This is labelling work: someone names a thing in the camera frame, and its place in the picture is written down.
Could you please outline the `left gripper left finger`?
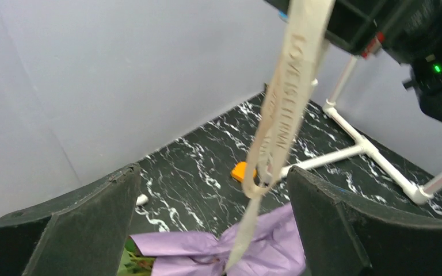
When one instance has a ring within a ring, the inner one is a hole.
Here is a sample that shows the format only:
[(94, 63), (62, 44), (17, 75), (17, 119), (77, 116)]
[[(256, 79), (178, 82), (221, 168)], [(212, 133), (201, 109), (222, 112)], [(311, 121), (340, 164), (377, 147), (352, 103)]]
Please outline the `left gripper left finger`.
[(140, 165), (0, 218), (0, 275), (116, 275)]

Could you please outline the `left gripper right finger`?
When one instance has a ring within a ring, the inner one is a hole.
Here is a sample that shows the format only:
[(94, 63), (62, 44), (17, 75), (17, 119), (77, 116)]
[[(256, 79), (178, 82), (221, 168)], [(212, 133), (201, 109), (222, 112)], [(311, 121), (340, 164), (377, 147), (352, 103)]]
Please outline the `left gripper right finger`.
[(287, 174), (312, 275), (442, 275), (442, 220), (368, 200), (299, 168)]

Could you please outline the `pink flower bunch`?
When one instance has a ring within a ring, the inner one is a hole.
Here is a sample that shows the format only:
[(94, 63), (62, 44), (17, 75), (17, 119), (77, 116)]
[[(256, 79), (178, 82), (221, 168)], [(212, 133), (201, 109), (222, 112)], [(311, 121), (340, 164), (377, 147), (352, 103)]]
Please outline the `pink flower bunch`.
[(128, 237), (121, 256), (117, 276), (150, 276), (155, 257), (144, 256), (131, 237)]

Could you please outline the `purple wrapping paper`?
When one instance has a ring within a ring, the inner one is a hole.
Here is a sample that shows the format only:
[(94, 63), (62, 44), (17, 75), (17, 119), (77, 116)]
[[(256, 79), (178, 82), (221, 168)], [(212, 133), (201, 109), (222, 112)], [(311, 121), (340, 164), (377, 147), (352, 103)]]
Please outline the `purple wrapping paper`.
[(198, 231), (131, 237), (143, 255), (156, 258), (152, 275), (296, 276), (304, 272), (304, 251), (290, 204), (258, 216), (249, 248), (240, 261), (225, 270), (237, 230), (235, 224), (220, 237)]

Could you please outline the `cream ribbon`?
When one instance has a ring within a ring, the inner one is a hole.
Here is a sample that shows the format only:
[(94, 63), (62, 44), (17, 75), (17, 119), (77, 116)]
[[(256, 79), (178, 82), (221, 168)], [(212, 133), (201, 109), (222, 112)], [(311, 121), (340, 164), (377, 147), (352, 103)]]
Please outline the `cream ribbon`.
[(327, 50), (327, 25), (334, 1), (291, 1), (283, 46), (261, 108), (261, 121), (246, 157), (242, 190), (249, 198), (225, 271), (249, 248), (263, 196), (279, 181), (303, 112), (314, 91), (313, 80)]

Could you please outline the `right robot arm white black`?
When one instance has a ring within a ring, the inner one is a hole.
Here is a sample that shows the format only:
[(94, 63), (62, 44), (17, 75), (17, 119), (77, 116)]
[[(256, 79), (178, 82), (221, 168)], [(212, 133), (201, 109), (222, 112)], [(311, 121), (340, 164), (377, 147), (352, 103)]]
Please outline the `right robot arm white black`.
[(335, 1), (325, 37), (351, 55), (385, 51), (410, 66), (404, 88), (415, 91), (425, 115), (442, 122), (442, 0)]

